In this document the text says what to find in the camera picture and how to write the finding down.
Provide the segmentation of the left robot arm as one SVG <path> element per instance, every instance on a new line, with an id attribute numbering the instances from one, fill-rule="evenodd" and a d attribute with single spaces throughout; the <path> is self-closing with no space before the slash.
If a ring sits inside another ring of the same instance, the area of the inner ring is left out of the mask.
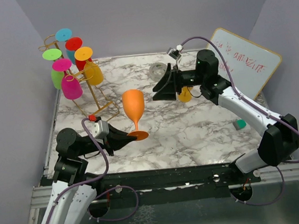
<path id="1" fill-rule="evenodd" d="M 82 137 L 74 129 L 65 128 L 56 137 L 59 155 L 54 167 L 52 190 L 41 224 L 80 224 L 90 203 L 101 198 L 104 185 L 101 175 L 86 172 L 88 161 L 83 155 L 100 152 L 105 159 L 137 137 L 122 132 L 108 122 L 96 121 L 94 131 Z"/>

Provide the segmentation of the yellow wine glass front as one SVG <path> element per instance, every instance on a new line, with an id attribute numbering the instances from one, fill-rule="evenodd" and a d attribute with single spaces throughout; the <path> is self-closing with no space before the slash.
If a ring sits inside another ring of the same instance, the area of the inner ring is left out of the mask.
<path id="1" fill-rule="evenodd" d="M 192 99 L 192 95 L 190 91 L 192 87 L 183 87 L 181 93 L 178 95 L 178 99 L 180 102 L 188 103 Z"/>

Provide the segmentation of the orange wine glass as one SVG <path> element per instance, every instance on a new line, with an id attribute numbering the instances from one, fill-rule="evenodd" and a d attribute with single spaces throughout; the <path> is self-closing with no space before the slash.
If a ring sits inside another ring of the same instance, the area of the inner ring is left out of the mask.
<path id="1" fill-rule="evenodd" d="M 135 130 L 128 135 L 136 137 L 137 141 L 146 139 L 149 134 L 139 130 L 138 122 L 144 113 L 144 96 L 139 90 L 127 90 L 122 94 L 123 109 L 127 117 L 133 122 Z"/>

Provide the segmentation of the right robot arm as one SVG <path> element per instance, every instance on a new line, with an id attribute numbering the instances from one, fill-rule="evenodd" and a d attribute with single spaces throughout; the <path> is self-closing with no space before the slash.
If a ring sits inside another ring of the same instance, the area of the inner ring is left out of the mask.
<path id="1" fill-rule="evenodd" d="M 183 87 L 199 86 L 201 96 L 233 112 L 252 126 L 262 137 L 255 150 L 236 159 L 229 171 L 234 183 L 242 183 L 249 172 L 266 166 L 277 166 L 299 148 L 296 118 L 281 116 L 234 91 L 231 83 L 218 74 L 219 60 L 211 50 L 197 52 L 193 70 L 182 71 L 167 65 L 164 76 L 152 89 L 154 101 L 175 101 Z"/>

